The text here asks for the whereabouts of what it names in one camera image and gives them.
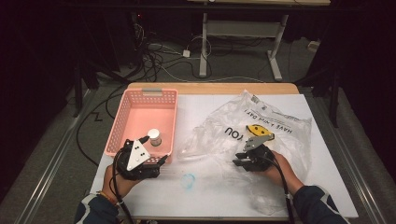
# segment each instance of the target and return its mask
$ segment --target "white tabletop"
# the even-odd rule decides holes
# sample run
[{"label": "white tabletop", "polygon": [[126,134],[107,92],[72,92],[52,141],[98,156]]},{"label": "white tabletop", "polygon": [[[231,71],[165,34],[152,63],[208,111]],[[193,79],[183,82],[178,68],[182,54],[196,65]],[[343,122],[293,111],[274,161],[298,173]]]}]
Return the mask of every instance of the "white tabletop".
[{"label": "white tabletop", "polygon": [[[286,209],[267,216],[252,204],[246,183],[222,181],[218,165],[210,158],[195,161],[177,159],[177,149],[215,109],[236,95],[178,96],[177,122],[173,160],[161,168],[155,179],[146,179],[124,198],[134,218],[157,219],[287,219]],[[299,119],[312,118],[311,169],[306,185],[319,185],[332,195],[344,217],[357,217],[357,211],[347,188],[332,160],[315,123],[310,108],[301,94],[257,95],[262,101]],[[103,175],[112,159],[103,155],[91,192],[100,190]]]}]

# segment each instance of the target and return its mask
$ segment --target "table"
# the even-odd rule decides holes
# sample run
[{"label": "table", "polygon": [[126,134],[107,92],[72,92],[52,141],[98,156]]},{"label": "table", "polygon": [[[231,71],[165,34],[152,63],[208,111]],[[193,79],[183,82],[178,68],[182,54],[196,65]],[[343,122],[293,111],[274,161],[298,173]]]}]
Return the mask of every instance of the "table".
[{"label": "table", "polygon": [[[202,2],[208,4],[207,0],[189,0],[192,2]],[[216,0],[214,3],[223,4],[256,4],[256,5],[302,5],[302,6],[328,6],[330,0]],[[276,81],[282,81],[279,67],[276,62],[276,53],[285,31],[289,15],[283,15],[280,22],[256,22],[256,21],[210,21],[207,19],[207,13],[204,13],[202,47],[200,60],[200,77],[206,77],[207,56],[206,50],[208,35],[229,35],[229,36],[253,36],[253,37],[274,37],[275,42],[273,49],[267,51],[267,57],[273,71]]]},{"label": "table", "polygon": [[[233,99],[242,90],[256,94],[267,104],[274,105],[285,114],[297,118],[313,118],[303,95],[292,84],[284,83],[133,83],[129,88],[173,88],[177,89],[176,148],[183,143],[192,128],[199,125],[215,108]],[[312,169],[304,181],[307,185],[317,184],[332,195],[340,213],[345,217],[358,214],[350,199],[345,184],[338,173],[332,157],[313,120],[311,144]],[[103,175],[112,159],[103,155],[91,192],[102,187]],[[249,204],[246,189],[241,186],[224,186],[216,177],[216,169],[200,166],[202,162],[185,163],[173,157],[171,164],[162,167],[156,179],[147,179],[137,185],[124,201],[137,219],[200,219],[200,220],[286,220],[287,211],[266,216]],[[210,172],[212,176],[202,175]],[[194,190],[183,189],[180,181],[185,174],[195,173]]]}]

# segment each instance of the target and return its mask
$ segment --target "pink plastic basket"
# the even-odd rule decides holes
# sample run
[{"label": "pink plastic basket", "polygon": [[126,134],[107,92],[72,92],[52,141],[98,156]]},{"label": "pink plastic basket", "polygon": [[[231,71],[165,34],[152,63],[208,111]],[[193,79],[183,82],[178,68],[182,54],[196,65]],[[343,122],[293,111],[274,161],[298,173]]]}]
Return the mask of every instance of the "pink plastic basket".
[{"label": "pink plastic basket", "polygon": [[164,155],[168,155],[167,163],[172,162],[176,112],[177,90],[127,89],[120,100],[105,154],[114,157],[126,139],[135,140],[157,129],[161,144],[154,147],[148,140],[143,145],[151,156],[147,163],[157,162]]}]

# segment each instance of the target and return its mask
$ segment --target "blue smudge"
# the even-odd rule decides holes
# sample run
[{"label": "blue smudge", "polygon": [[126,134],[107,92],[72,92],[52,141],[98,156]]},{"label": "blue smudge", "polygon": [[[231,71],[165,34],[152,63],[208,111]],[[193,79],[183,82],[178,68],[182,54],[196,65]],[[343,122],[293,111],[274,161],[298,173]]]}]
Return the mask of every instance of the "blue smudge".
[{"label": "blue smudge", "polygon": [[181,177],[180,184],[181,187],[183,187],[183,189],[191,189],[194,182],[195,182],[195,176],[192,174],[186,174]]}]

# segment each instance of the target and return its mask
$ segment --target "floor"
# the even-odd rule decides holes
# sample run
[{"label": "floor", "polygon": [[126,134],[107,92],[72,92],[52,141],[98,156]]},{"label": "floor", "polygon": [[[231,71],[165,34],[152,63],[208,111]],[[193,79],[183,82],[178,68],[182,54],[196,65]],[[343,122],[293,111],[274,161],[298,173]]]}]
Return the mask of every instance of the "floor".
[{"label": "floor", "polygon": [[[198,78],[200,52],[191,45],[191,57],[181,58],[187,46],[152,41],[144,57],[145,67],[130,77],[133,81],[157,82],[275,82],[265,51],[272,39],[211,38],[209,77]],[[282,42],[276,56],[283,82],[294,82],[306,74],[315,53],[309,41]],[[120,74],[133,71],[127,65]],[[125,86],[99,73],[98,90],[84,90],[84,106],[76,111],[74,94],[69,105],[55,118],[32,153],[21,174],[0,205],[0,223],[71,223],[79,201],[89,192],[109,129],[118,109],[117,100],[104,103],[110,94]],[[359,121],[340,90],[335,129],[328,119],[328,97],[313,97],[300,88],[314,114],[323,138],[334,158],[359,218],[351,223],[391,223],[396,218],[393,204],[396,188]]]}]

